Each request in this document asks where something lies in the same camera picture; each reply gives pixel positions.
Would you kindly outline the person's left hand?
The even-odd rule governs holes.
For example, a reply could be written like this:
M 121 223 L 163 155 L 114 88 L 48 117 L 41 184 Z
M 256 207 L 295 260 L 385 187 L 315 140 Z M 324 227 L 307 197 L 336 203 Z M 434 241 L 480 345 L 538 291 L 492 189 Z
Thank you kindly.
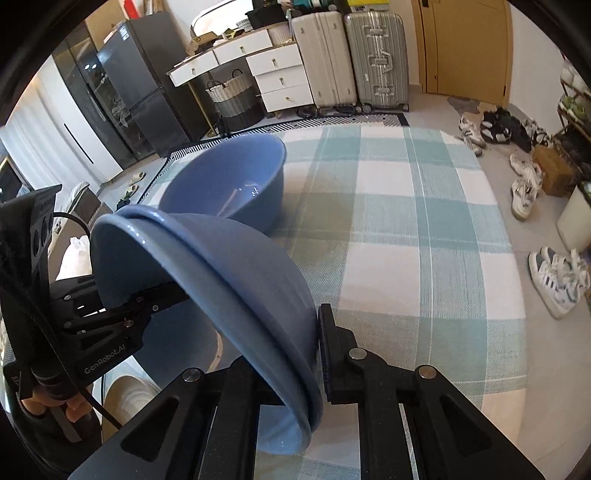
M 65 406 L 66 418 L 71 423 L 76 423 L 93 410 L 92 405 L 80 393 L 65 401 L 56 400 L 43 386 L 36 386 L 32 391 L 32 396 L 22 399 L 21 404 L 35 416 L 42 415 L 48 409 Z

